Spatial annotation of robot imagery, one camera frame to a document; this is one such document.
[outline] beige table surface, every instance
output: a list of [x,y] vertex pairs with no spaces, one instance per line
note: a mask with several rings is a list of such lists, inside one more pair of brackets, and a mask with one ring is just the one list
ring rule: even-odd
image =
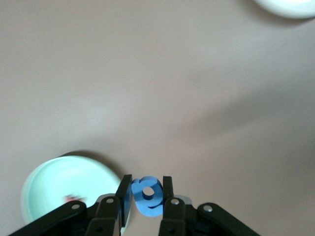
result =
[[[0,2],[0,235],[68,152],[173,177],[262,235],[315,235],[315,21],[251,0]],[[157,236],[133,210],[126,236]]]

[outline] white plate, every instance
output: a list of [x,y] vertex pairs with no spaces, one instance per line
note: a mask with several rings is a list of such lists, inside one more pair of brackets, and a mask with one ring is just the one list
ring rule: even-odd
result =
[[116,193],[120,179],[103,164],[82,156],[47,161],[27,178],[21,196],[22,213],[30,223],[60,207],[70,197],[82,198],[87,207],[99,196]]
[[266,10],[287,18],[315,17],[315,0],[255,0]]

